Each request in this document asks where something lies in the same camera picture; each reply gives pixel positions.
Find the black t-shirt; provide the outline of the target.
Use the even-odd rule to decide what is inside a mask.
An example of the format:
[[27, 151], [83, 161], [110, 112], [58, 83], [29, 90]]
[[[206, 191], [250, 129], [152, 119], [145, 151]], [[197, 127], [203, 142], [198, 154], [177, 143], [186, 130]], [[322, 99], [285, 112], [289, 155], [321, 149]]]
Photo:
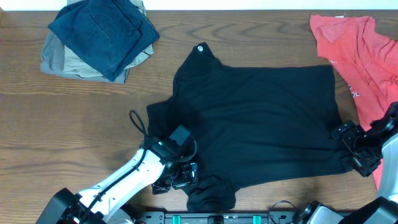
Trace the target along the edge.
[[197, 142], [189, 212], [232, 209], [236, 192], [252, 185], [351, 170], [331, 137], [342, 120], [329, 65], [230, 67], [200, 43], [177, 70], [172, 96], [147, 116], [151, 136], [184, 126]]

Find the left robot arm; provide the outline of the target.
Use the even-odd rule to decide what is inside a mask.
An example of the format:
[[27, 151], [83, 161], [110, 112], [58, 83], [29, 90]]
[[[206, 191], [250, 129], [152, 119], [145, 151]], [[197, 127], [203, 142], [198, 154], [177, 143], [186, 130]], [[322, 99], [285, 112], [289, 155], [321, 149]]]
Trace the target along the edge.
[[191, 159], [197, 142], [151, 139], [134, 157], [94, 186], [73, 194], [67, 188], [49, 201], [37, 223], [107, 223], [135, 194], [148, 185], [153, 194], [198, 183], [198, 166]]

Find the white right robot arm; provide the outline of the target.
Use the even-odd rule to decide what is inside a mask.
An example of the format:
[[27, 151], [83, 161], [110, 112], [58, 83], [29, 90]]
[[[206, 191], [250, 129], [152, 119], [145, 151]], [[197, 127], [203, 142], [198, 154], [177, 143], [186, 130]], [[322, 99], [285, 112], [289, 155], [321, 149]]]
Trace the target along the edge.
[[349, 161], [363, 177], [378, 174], [377, 197], [351, 213], [338, 213], [314, 201], [296, 214], [294, 223], [397, 223], [397, 102], [365, 131], [347, 121], [332, 132], [349, 153]]

